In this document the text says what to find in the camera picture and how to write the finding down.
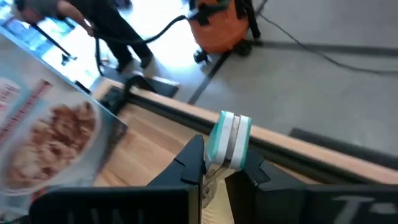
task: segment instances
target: caster wheel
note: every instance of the caster wheel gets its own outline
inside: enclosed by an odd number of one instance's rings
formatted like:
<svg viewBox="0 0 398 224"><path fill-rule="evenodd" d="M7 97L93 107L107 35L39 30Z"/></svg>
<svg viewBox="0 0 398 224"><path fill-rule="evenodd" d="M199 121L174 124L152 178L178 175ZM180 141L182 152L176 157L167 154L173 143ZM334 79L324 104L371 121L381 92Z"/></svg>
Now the caster wheel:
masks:
<svg viewBox="0 0 398 224"><path fill-rule="evenodd" d="M234 52L236 52L239 56L246 57L250 54L251 45L246 40L241 40L234 46Z"/></svg>
<svg viewBox="0 0 398 224"><path fill-rule="evenodd" d="M204 50L197 50L195 54L193 54L193 59L196 63L207 61L207 52L205 52Z"/></svg>

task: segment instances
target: black shoe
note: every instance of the black shoe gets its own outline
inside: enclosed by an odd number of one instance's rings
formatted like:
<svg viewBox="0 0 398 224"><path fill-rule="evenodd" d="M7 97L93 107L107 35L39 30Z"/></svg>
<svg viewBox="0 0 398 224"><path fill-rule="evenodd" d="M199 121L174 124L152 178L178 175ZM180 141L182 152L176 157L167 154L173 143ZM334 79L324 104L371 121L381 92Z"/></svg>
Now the black shoe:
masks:
<svg viewBox="0 0 398 224"><path fill-rule="evenodd" d="M131 61L132 61L132 58L130 60L123 60L122 62L119 62L119 65L116 68L116 71L118 71L118 73L122 73L124 71L124 69L126 69L126 67L130 64Z"/></svg>
<svg viewBox="0 0 398 224"><path fill-rule="evenodd" d="M147 68L154 55L150 53L148 56L141 58L141 68Z"/></svg>

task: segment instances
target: plate of food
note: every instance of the plate of food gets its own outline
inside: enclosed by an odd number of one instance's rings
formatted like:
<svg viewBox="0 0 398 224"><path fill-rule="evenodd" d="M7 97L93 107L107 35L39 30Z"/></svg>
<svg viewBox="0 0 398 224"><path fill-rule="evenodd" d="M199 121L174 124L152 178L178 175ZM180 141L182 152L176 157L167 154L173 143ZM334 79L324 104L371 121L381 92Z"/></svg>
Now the plate of food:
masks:
<svg viewBox="0 0 398 224"><path fill-rule="evenodd" d="M99 106L81 94L62 101L37 113L9 140L1 156L3 193L31 194L59 184L90 151L101 128Z"/></svg>

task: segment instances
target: person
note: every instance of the person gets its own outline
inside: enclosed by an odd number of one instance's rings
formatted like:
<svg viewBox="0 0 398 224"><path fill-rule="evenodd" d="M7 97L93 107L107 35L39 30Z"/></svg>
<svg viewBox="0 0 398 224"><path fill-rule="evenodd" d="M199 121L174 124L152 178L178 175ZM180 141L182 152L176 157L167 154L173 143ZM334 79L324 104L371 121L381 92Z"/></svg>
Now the person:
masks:
<svg viewBox="0 0 398 224"><path fill-rule="evenodd" d="M45 17L57 19L69 17L82 26L89 36L93 36L94 26L99 33L108 37L142 40L120 16L112 0L14 0L12 13L18 20L29 24L36 24ZM105 42L119 62L116 70L122 72L132 61L127 45L108 40ZM148 67L153 58L148 46L145 43L138 43L132 44L131 47L140 58L141 67Z"/></svg>

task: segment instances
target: concrete floor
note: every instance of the concrete floor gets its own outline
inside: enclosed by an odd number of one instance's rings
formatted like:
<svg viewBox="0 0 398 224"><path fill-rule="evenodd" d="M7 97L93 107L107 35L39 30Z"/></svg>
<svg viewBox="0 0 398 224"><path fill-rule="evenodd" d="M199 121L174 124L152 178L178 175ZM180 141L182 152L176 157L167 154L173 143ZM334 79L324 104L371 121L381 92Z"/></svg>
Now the concrete floor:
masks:
<svg viewBox="0 0 398 224"><path fill-rule="evenodd" d="M260 3L254 0L255 7ZM144 37L184 11L179 0L133 0L133 5L132 11L122 11L122 15ZM397 6L393 0L270 0L264 14L303 42L398 48ZM258 23L263 40L291 42L262 19ZM83 37L83 30L75 33L82 36L82 45L93 46L92 40ZM175 98L184 102L208 78L220 57L212 55L207 65L193 61L198 46L186 22L149 46L156 61L145 74L179 82L182 87ZM331 57L360 67L398 70L398 58ZM98 76L92 66L89 73ZM233 54L227 58L195 105L246 114L254 124L280 133L302 128L398 156L397 86L398 74L354 73L307 52L254 48L248 58Z"/></svg>

